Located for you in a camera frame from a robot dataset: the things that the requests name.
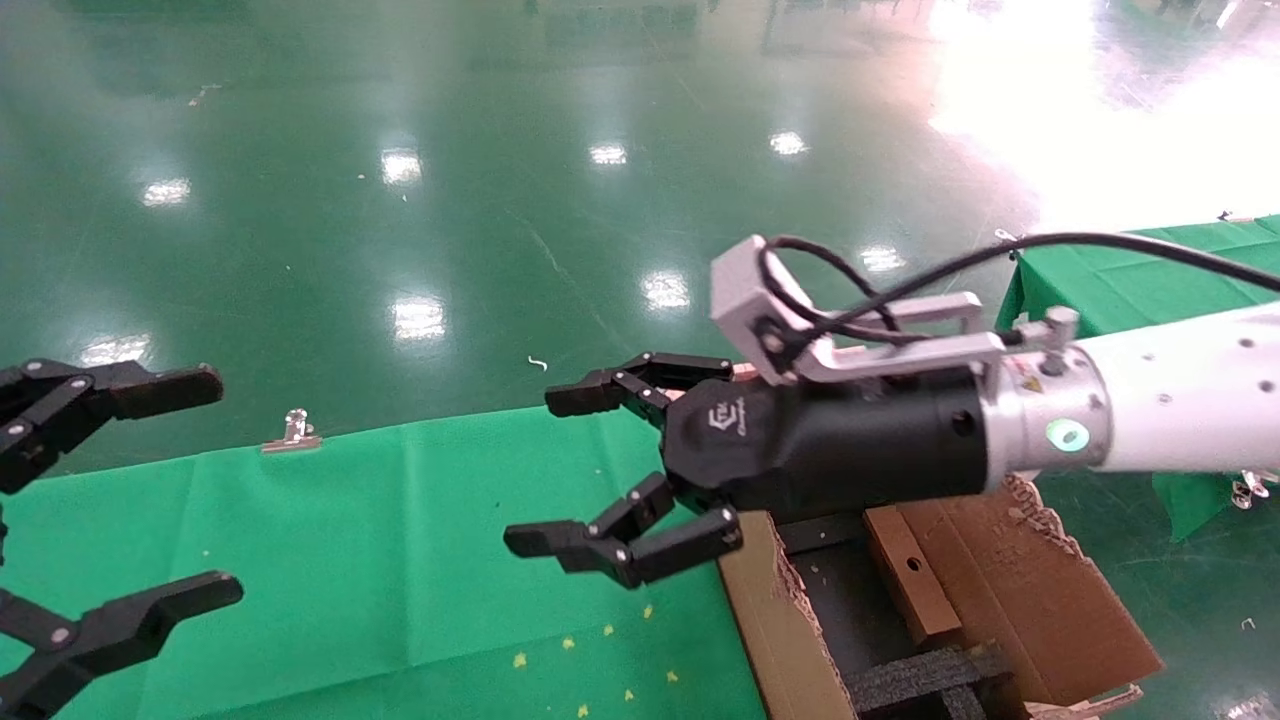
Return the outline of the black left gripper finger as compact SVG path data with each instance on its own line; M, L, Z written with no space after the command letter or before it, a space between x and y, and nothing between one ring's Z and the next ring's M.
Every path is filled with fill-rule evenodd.
M28 360L1 373L1 489L17 495L109 421L138 420L220 401L207 364L150 372L137 361L73 366Z
M243 597L236 577L206 571L110 600L72 620L3 591L3 635L31 650L3 675L3 717L52 719L97 679L156 659L178 624Z

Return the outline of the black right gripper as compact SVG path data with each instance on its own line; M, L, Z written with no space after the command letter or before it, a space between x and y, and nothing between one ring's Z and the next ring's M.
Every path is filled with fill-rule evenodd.
M876 396L855 382L772 386L733 374L728 359L645 352L547 388L557 418L625 407L666 427L666 475L649 474L591 521L509 525L506 548L636 589L740 550L737 511L800 521L991 487L968 369L896 378ZM689 392L673 401L671 391Z

